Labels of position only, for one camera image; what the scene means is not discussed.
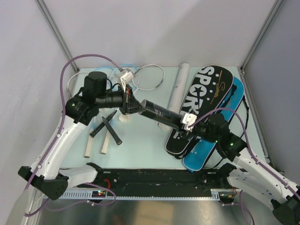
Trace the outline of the white feather shuttlecock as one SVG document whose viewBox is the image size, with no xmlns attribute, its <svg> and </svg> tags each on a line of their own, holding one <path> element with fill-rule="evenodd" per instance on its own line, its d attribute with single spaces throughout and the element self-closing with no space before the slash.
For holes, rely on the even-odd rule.
<svg viewBox="0 0 300 225">
<path fill-rule="evenodd" d="M 130 115 L 119 115 L 119 121 L 123 123 L 128 123 L 130 121 Z"/>
</svg>

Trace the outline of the black shuttlecock tube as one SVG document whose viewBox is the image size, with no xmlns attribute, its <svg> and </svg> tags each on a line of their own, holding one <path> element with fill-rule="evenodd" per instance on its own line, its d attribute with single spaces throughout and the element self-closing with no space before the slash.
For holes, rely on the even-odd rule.
<svg viewBox="0 0 300 225">
<path fill-rule="evenodd" d="M 141 105 L 142 111 L 139 112 L 141 116 L 155 120 L 176 130 L 182 129 L 182 115 L 169 111 L 168 109 L 165 109 L 162 106 L 159 106 L 146 99 L 141 102 Z"/>
</svg>

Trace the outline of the white shuttlecock tube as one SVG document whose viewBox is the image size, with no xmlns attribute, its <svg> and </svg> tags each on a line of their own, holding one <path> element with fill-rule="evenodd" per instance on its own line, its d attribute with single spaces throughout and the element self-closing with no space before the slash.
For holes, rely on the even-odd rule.
<svg viewBox="0 0 300 225">
<path fill-rule="evenodd" d="M 179 113 L 183 94 L 185 91 L 190 64 L 182 63 L 176 76 L 175 84 L 170 97 L 168 109 L 172 112 Z"/>
</svg>

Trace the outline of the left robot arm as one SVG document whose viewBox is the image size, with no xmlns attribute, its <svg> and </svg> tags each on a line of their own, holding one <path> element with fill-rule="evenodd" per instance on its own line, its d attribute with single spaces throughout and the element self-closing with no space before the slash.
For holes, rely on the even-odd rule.
<svg viewBox="0 0 300 225">
<path fill-rule="evenodd" d="M 100 108 L 119 108 L 122 114 L 133 114 L 141 105 L 133 96 L 133 73 L 124 69 L 119 73 L 120 83 L 114 90 L 103 72 L 92 71 L 84 79 L 84 86 L 70 98 L 63 109 L 61 124 L 37 160 L 31 166 L 22 166 L 18 175 L 51 200 L 57 200 L 68 189 L 84 183 L 99 187 L 104 182 L 103 170 L 95 163 L 62 170 L 60 165 L 71 146 L 99 113 Z"/>
</svg>

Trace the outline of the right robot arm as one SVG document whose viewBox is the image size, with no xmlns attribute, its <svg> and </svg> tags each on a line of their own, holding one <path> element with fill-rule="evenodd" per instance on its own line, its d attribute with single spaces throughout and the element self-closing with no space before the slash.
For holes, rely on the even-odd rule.
<svg viewBox="0 0 300 225">
<path fill-rule="evenodd" d="M 254 155 L 249 141 L 232 133 L 222 114 L 206 114 L 206 121 L 186 113 L 181 122 L 183 130 L 192 137 L 214 143 L 223 158 L 246 170 L 234 167 L 230 172 L 217 175 L 217 184 L 222 188 L 230 185 L 252 195 L 272 210 L 274 217 L 283 225 L 300 223 L 300 186 L 276 171 Z"/>
</svg>

